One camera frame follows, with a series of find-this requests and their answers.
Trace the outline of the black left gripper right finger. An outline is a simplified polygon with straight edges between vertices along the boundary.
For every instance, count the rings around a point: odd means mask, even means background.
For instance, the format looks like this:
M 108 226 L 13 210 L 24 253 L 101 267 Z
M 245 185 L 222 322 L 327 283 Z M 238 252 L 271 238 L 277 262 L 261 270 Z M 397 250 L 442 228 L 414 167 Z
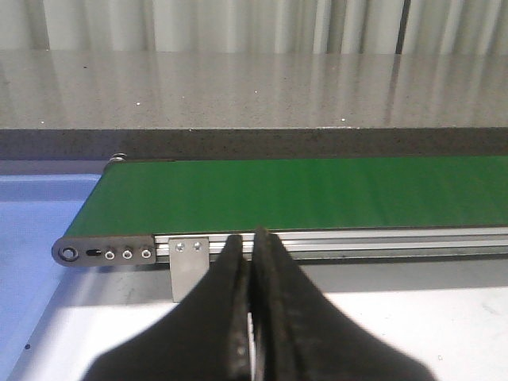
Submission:
M 339 311 L 274 233 L 252 252 L 257 380 L 432 380 L 430 370 Z

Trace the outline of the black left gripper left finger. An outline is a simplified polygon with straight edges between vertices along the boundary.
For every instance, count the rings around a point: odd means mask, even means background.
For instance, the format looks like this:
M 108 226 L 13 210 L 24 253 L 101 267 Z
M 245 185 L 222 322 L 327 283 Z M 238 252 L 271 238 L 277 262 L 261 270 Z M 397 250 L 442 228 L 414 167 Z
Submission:
M 85 380 L 249 380 L 248 269 L 242 239 L 171 312 L 100 355 Z

